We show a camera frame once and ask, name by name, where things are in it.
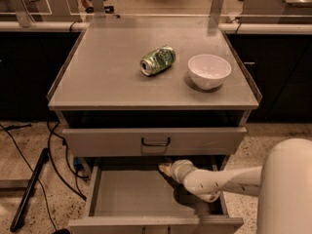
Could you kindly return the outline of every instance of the cabinet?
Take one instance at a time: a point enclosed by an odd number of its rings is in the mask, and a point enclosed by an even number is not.
[[[1,119],[44,119],[46,99],[79,33],[0,32]]]
[[[250,120],[311,121],[312,37],[228,35],[263,100]]]
[[[139,61],[169,45],[175,63],[147,77]],[[195,87],[187,63],[210,53],[233,70],[215,91]],[[242,219],[222,199],[207,204],[157,170],[187,158],[222,169],[258,101],[224,36],[202,17],[94,19],[50,100],[72,153],[92,171],[75,233],[234,233]]]

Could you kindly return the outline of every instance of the terrazzo floor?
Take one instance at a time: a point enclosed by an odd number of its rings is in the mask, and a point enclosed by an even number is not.
[[[24,125],[24,122],[0,122],[4,127]],[[225,169],[232,170],[261,166],[267,152],[278,142],[301,137],[312,140],[312,124],[258,124],[248,123],[248,133],[244,137],[236,154],[231,156]],[[56,132],[61,135],[62,127]],[[34,168],[41,150],[47,147],[49,130],[45,122],[33,122],[30,127],[10,130],[20,151]],[[51,139],[52,156],[59,173],[75,188],[74,175],[69,171],[65,162],[65,147],[57,136]],[[22,160],[11,138],[0,131],[0,180],[29,179],[31,171]],[[66,228],[70,219],[83,215],[85,201],[71,192],[58,178],[51,161],[44,165],[40,180],[44,185],[52,220],[57,229]],[[78,181],[82,193],[88,196],[89,182]],[[20,204],[22,191],[0,191],[0,233],[10,233],[10,226]],[[224,193],[227,210],[230,216],[242,217],[244,225],[236,234],[256,233],[257,198]],[[49,220],[42,188],[36,184],[33,197],[29,201],[24,218],[24,226],[16,233],[51,234],[55,231]]]

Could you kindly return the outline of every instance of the white robotic arm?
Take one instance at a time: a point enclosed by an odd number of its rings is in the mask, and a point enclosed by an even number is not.
[[[312,233],[312,141],[277,144],[263,167],[211,172],[188,160],[160,165],[167,176],[204,201],[220,191],[258,196],[257,234]]]

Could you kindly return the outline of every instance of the closed drawer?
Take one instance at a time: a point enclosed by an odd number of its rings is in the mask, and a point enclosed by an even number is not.
[[[222,197],[203,202],[156,164],[110,166],[94,166],[85,216],[69,221],[75,234],[233,234],[243,224],[227,215]]]
[[[245,128],[65,129],[77,157],[141,155],[230,155]]]

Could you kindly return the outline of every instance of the white bowl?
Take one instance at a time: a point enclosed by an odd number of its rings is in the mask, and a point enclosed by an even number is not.
[[[198,55],[188,62],[192,81],[203,90],[220,86],[230,75],[232,67],[224,58],[214,55]]]

